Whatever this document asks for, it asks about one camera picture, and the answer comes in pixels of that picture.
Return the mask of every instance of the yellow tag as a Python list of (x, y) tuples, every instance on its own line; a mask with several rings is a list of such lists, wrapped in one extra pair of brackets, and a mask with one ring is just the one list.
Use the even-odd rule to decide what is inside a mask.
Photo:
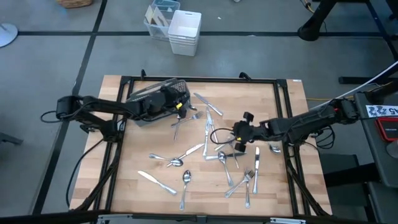
[(179, 110), (182, 107), (182, 103), (177, 104), (175, 107), (177, 110)]

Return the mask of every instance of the white cable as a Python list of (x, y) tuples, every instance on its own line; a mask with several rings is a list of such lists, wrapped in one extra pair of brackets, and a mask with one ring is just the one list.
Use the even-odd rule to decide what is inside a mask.
[[(352, 92), (354, 92), (354, 91), (356, 91), (356, 90), (358, 90), (358, 89), (360, 89), (360, 88), (362, 88), (362, 87), (368, 85), (369, 83), (373, 82), (373, 80), (379, 78), (381, 75), (385, 74), (388, 70), (390, 70), (392, 67), (396, 66), (397, 64), (398, 64), (398, 61), (396, 61), (395, 63), (393, 63), (392, 65), (390, 65), (390, 67), (386, 68), (384, 71), (382, 71), (381, 73), (379, 73), (378, 75), (376, 75), (375, 77), (373, 77), (372, 79), (370, 79), (369, 81), (367, 81), (366, 83), (363, 83), (362, 85), (356, 87), (355, 89), (350, 90), (350, 91), (348, 91), (348, 92), (346, 92), (346, 93), (344, 93), (344, 94), (342, 94), (342, 95), (340, 95), (340, 96), (337, 96), (337, 97), (334, 98), (334, 99), (338, 99), (338, 98), (344, 97), (344, 96), (346, 96), (346, 95), (348, 95), (348, 94), (350, 94), (350, 93), (352, 93)], [(311, 108), (310, 110), (315, 109), (315, 108), (318, 108), (318, 107), (320, 107), (320, 106), (323, 106), (323, 105), (325, 105), (325, 104), (327, 104), (327, 103), (329, 103), (329, 102), (330, 102), (330, 100), (327, 101), (327, 102), (324, 102), (324, 103), (322, 103), (322, 104), (320, 104), (320, 105), (318, 105), (318, 106), (314, 106), (314, 107)]]

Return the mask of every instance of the wicker basket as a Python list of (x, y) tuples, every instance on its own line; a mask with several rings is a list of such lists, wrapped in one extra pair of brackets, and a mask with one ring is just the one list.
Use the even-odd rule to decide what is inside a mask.
[(58, 4), (67, 9), (74, 7), (89, 6), (93, 0), (56, 0)]

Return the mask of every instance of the floor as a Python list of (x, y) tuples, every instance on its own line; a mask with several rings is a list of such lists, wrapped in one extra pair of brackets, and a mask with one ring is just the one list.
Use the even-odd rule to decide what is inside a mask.
[[(295, 32), (311, 16), (297, 0), (180, 2), (182, 10), (202, 13), (202, 31)], [(184, 57), (174, 55), (168, 42), (146, 35), (90, 37), (84, 33), (96, 28), (100, 32), (146, 31), (142, 22), (150, 3), (108, 0), (102, 20), (97, 21), (100, 0), (68, 10), (54, 0), (0, 0), (0, 22), (15, 24), (22, 31), (11, 45), (0, 49), (0, 131), (24, 140), (21, 146), (0, 145), (0, 216), (32, 211), (60, 127), (41, 123), (39, 116), (54, 110), (57, 99), (72, 89), (96, 96), (103, 75), (138, 75), (143, 68), (148, 75), (160, 76), (236, 77), (246, 72), (252, 78), (301, 79), (308, 97), (331, 98), (355, 87), (339, 85), (339, 76), (371, 77), (393, 62), (386, 43), (378, 37), (322, 37), (305, 42), (298, 37), (202, 36), (197, 55)], [(372, 3), (386, 29), (394, 33), (397, 24), (388, 21), (391, 12), (386, 3)], [(328, 32), (378, 31), (365, 4), (337, 4), (326, 24)], [(59, 35), (59, 31), (82, 34)], [(308, 102), (309, 107), (318, 103)], [(335, 125), (334, 129), (336, 144), (324, 153), (356, 154), (360, 164), (372, 162), (360, 124)], [(77, 123), (69, 124), (44, 213), (67, 211), (66, 185), (86, 137)], [(350, 216), (350, 208), (332, 208), (334, 213)]]

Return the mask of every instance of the white stand base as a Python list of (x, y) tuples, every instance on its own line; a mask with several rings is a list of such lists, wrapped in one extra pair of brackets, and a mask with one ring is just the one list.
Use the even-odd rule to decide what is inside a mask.
[(12, 24), (0, 24), (0, 47), (10, 44), (18, 35), (18, 29)]

